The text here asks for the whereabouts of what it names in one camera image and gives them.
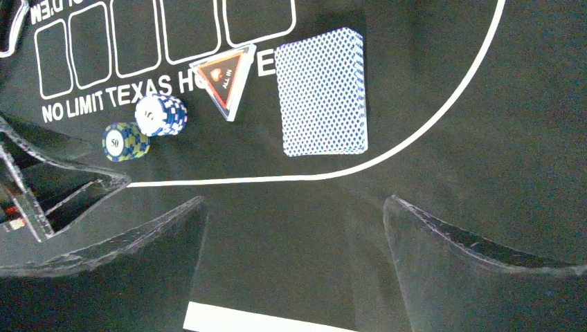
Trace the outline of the green blue chip stack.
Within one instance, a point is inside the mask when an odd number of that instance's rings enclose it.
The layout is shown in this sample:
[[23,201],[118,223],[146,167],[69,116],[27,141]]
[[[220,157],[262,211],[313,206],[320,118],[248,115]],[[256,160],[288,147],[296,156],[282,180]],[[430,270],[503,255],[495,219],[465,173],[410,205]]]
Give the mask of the green blue chip stack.
[[150,138],[141,133],[135,122],[115,122],[104,130],[102,148],[113,162],[137,159],[150,150]]

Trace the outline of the white blue chip stack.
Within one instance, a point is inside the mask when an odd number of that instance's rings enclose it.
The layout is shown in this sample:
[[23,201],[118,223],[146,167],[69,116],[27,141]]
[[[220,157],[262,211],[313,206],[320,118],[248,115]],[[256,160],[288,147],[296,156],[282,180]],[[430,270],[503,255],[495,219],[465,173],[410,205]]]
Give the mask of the white blue chip stack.
[[187,108],[178,97],[153,93],[142,97],[135,106],[135,120],[146,136],[179,134],[187,125]]

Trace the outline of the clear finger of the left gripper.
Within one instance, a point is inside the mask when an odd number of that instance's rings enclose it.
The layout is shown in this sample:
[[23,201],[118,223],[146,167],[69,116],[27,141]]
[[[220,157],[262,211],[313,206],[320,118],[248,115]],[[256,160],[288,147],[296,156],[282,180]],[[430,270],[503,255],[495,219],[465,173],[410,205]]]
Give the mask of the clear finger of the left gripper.
[[128,175],[80,162],[91,143],[18,118],[1,118],[1,227],[38,242],[71,228],[126,187]]

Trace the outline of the right gripper clear right finger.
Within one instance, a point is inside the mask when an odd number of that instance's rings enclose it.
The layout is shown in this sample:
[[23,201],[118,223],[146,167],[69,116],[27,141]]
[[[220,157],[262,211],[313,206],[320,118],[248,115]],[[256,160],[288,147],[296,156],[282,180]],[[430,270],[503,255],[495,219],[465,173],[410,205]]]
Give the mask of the right gripper clear right finger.
[[586,330],[584,265],[504,246],[398,196],[384,225],[412,330]]

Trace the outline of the right gripper clear left finger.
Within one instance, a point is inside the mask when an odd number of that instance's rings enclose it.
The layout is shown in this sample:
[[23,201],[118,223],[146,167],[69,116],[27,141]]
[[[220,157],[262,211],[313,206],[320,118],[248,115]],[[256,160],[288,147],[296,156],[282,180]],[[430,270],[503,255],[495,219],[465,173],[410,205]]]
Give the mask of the right gripper clear left finger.
[[95,270],[119,256],[132,255],[162,237],[172,227],[200,213],[204,197],[196,196],[165,214],[85,248],[42,262],[2,266],[1,277],[55,278]]

